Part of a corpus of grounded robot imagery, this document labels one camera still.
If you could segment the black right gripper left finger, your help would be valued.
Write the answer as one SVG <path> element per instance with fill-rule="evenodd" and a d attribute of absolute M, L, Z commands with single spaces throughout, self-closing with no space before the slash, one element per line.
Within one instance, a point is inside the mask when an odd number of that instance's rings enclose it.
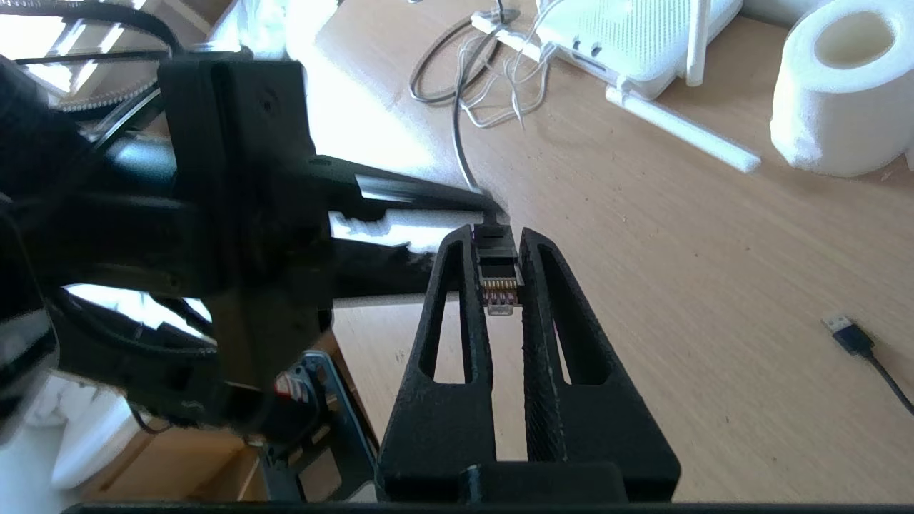
<path fill-rule="evenodd" d="M 434 380 L 446 296 L 459 296 L 463 383 Z M 457 501 L 460 475 L 496 459 L 493 362 L 470 226 L 448 234 L 425 296 L 413 348 L 376 463 L 389 501 Z"/>

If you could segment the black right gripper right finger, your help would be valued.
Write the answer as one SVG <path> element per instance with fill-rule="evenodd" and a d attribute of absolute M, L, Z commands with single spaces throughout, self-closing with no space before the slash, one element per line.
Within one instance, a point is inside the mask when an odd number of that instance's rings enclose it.
<path fill-rule="evenodd" d="M 671 500 L 679 459 L 557 244 L 526 228 L 520 260 L 529 460 L 611 464 L 629 500 Z"/>

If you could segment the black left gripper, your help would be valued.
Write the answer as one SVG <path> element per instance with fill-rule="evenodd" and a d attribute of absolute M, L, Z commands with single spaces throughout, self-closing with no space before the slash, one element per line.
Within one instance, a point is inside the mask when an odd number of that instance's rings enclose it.
<path fill-rule="evenodd" d="M 177 163 L 174 195 L 200 210 L 208 248 L 197 296 L 228 391 L 222 413 L 241 433 L 307 433 L 319 416 L 311 390 L 276 387 L 328 323 L 313 290 L 328 217 L 295 198 L 316 155 L 306 72 L 294 61 L 177 56 L 157 74 Z M 483 192 L 339 158 L 314 157 L 313 179 L 330 211 L 360 221 L 391 209 L 505 213 Z M 437 257 L 343 238 L 332 248 L 334 299 L 423 295 Z"/>

